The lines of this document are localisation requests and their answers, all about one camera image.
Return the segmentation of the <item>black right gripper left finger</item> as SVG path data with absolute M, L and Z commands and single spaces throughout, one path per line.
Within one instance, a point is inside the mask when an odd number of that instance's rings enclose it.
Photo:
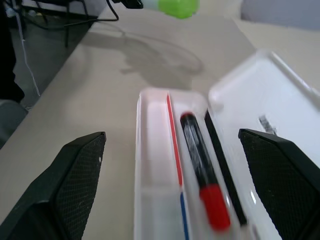
M 0 224 L 0 240 L 82 240 L 105 144 L 101 131 L 64 145 Z

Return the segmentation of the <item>black object beside green object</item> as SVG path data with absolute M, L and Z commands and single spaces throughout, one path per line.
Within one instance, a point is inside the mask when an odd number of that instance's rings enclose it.
M 118 4 L 121 3 L 127 9 L 143 9 L 144 4 L 142 0 L 112 0 L 113 3 Z

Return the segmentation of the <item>translucent white pencil case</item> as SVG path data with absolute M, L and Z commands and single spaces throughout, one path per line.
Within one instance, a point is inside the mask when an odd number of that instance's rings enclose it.
M 282 240 L 253 183 L 241 129 L 297 145 L 320 168 L 320 93 L 275 53 L 257 51 L 214 84 L 195 91 L 147 88 L 136 113 L 134 240 L 185 240 L 180 186 L 166 103 L 170 94 L 183 175 L 189 240 Z M 180 123 L 195 115 L 230 218 L 211 228 Z

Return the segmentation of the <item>black marker with red cap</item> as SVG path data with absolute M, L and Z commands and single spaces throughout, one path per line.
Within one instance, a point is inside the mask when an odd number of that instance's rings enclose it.
M 227 231 L 231 226 L 230 216 L 197 119 L 191 112 L 185 112 L 180 124 L 208 223 L 217 232 Z

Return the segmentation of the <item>thin red and blue pencil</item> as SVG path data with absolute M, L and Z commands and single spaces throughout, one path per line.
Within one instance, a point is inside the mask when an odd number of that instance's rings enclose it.
M 180 199 L 180 207 L 181 207 L 181 215 L 182 215 L 184 240 L 190 240 L 189 229 L 188 229 L 188 219 L 187 219 L 186 205 L 185 205 L 185 198 L 184 198 L 184 183 L 183 183 L 183 173 L 182 173 L 182 167 L 181 167 L 181 158 L 179 153 L 177 134 L 176 134 L 176 128 L 175 128 L 175 122 L 174 122 L 173 107 L 172 107 L 171 96 L 169 92 L 167 93 L 167 96 L 166 96 L 166 105 L 167 105 L 167 111 L 168 111 L 168 117 L 169 117 L 173 155 L 175 159 L 177 178 L 178 178 L 178 184 L 180 189 L 179 199 Z

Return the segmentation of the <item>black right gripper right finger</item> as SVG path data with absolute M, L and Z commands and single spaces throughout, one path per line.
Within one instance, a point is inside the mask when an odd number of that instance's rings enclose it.
M 290 140 L 240 129 L 249 171 L 282 240 L 320 240 L 320 168 Z

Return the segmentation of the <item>bright green plastic object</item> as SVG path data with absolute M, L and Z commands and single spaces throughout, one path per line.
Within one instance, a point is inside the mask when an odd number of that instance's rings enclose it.
M 195 14 L 200 0 L 141 0 L 143 7 L 177 19 L 187 19 Z

